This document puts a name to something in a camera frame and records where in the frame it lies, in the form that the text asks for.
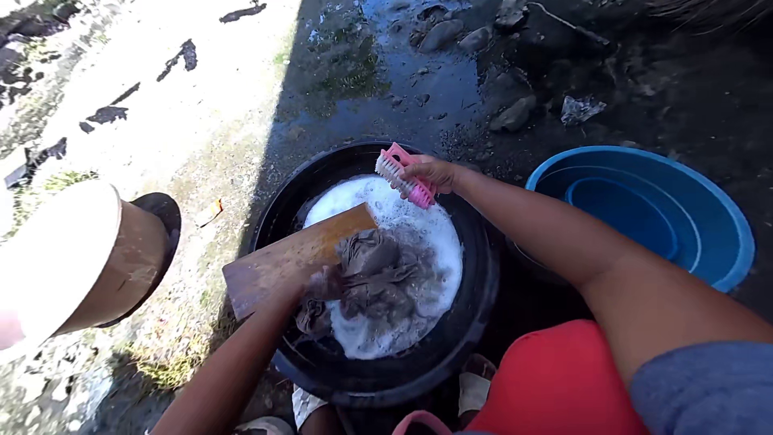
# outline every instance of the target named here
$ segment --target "foot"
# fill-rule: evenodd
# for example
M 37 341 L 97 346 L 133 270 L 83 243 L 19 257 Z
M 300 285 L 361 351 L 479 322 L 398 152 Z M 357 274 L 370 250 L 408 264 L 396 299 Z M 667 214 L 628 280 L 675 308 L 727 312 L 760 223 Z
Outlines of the foot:
M 464 429 L 478 415 L 489 395 L 496 373 L 494 363 L 481 354 L 472 354 L 459 375 L 459 426 Z

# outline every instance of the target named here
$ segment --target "wet cloth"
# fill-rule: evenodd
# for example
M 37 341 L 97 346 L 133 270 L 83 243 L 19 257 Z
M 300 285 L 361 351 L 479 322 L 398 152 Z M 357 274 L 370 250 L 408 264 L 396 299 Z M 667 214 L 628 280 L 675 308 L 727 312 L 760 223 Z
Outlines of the wet cloth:
M 408 228 L 377 228 L 341 240 L 335 247 L 341 264 L 310 279 L 296 317 L 298 329 L 314 339 L 329 334 L 325 301 L 330 300 L 340 300 L 347 320 L 362 314 L 393 324 L 413 315 L 416 303 L 410 291 L 435 278 L 432 256 L 412 242 L 416 237 Z

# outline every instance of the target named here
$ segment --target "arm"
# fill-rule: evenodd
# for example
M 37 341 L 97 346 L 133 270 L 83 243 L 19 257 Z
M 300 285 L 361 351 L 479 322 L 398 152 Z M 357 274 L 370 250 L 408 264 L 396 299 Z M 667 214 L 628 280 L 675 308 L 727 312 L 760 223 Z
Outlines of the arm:
M 154 435 L 228 433 L 268 366 L 303 286 L 273 292 L 186 385 L 153 428 Z
M 562 201 L 424 158 L 406 168 L 465 198 L 572 283 L 604 329 L 626 385 L 648 360 L 708 341 L 773 343 L 773 327 L 729 296 Z

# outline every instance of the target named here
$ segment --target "soapy water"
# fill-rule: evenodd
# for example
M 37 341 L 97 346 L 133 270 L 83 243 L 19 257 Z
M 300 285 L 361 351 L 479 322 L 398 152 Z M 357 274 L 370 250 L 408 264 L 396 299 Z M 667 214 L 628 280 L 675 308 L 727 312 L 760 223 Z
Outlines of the soapy water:
M 380 228 L 408 228 L 419 234 L 414 241 L 434 253 L 437 282 L 408 290 L 416 302 L 414 315 L 389 325 L 362 314 L 351 320 L 341 315 L 339 301 L 327 302 L 333 337 L 349 359 L 375 359 L 404 351 L 426 336 L 451 308 L 461 284 L 462 246 L 451 217 L 440 204 L 421 210 L 393 190 L 380 176 L 358 176 L 331 187 L 306 215 L 304 228 L 342 211 L 367 203 Z

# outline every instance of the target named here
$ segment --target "dirt ground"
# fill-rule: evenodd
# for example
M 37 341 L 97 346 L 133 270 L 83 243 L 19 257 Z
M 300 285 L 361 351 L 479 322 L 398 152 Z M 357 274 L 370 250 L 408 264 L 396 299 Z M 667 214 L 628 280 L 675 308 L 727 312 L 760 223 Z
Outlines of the dirt ground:
M 773 70 L 765 25 L 695 36 L 648 17 L 633 0 L 542 3 L 611 43 L 535 10 L 528 26 L 494 32 L 477 53 L 411 46 L 411 32 L 427 25 L 419 18 L 427 7 L 442 4 L 463 22 L 463 36 L 493 23 L 496 0 L 94 2 L 76 15 L 83 23 L 38 43 L 36 53 L 54 50 L 50 44 L 63 55 L 36 58 L 30 77 L 39 69 L 43 78 L 24 82 L 29 93 L 0 108 L 0 156 L 66 137 L 66 156 L 47 160 L 33 186 L 65 171 L 93 171 L 124 199 L 170 195 L 182 226 L 170 270 L 136 313 L 113 327 L 55 337 L 38 355 L 0 366 L 0 431 L 151 428 L 177 387 L 235 328 L 220 268 L 252 249 L 257 217 L 275 188 L 316 153 L 366 138 L 407 142 L 516 185 L 577 146 L 634 146 L 678 159 L 746 214 L 758 252 L 733 295 L 773 320 L 765 285 L 773 280 Z M 536 107 L 522 128 L 489 128 L 502 109 L 531 94 Z M 565 95 L 593 96 L 607 107 L 565 127 Z M 87 120 L 100 114 L 104 124 Z M 94 130 L 86 133 L 81 122 Z M 197 228 L 193 217 L 218 198 L 224 212 Z M 521 334 L 588 315 L 575 293 L 545 292 L 520 275 L 506 249 L 502 264 L 502 288 L 512 291 L 500 296 L 502 312 L 481 343 L 491 359 Z M 514 325 L 507 307 L 517 307 Z M 268 372 L 244 419 L 291 420 L 291 387 Z M 452 390 L 444 384 L 433 398 L 379 415 L 390 422 L 411 407 L 447 403 Z M 352 413 L 355 422 L 365 418 Z

